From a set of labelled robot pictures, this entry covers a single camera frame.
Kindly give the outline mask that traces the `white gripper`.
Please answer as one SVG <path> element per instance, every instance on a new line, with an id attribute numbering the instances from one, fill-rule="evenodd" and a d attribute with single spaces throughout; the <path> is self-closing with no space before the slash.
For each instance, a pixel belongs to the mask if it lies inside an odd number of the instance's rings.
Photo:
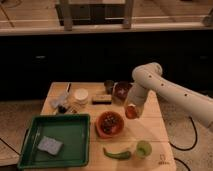
<path id="1" fill-rule="evenodd" d="M 144 104 L 146 102 L 149 90 L 139 85 L 138 83 L 134 83 L 133 86 L 128 91 L 124 109 L 127 106 L 134 106 L 137 111 L 137 116 L 141 116 L 144 110 Z"/>

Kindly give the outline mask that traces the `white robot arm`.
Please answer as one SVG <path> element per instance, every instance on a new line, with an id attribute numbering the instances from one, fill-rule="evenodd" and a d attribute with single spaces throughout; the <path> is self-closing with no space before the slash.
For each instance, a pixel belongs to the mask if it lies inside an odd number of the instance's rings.
<path id="1" fill-rule="evenodd" d="M 126 117 L 136 119 L 142 115 L 148 92 L 152 90 L 213 132 L 213 98 L 172 83 L 162 73 L 161 65 L 156 62 L 137 66 L 132 71 L 134 83 L 124 103 Z"/>

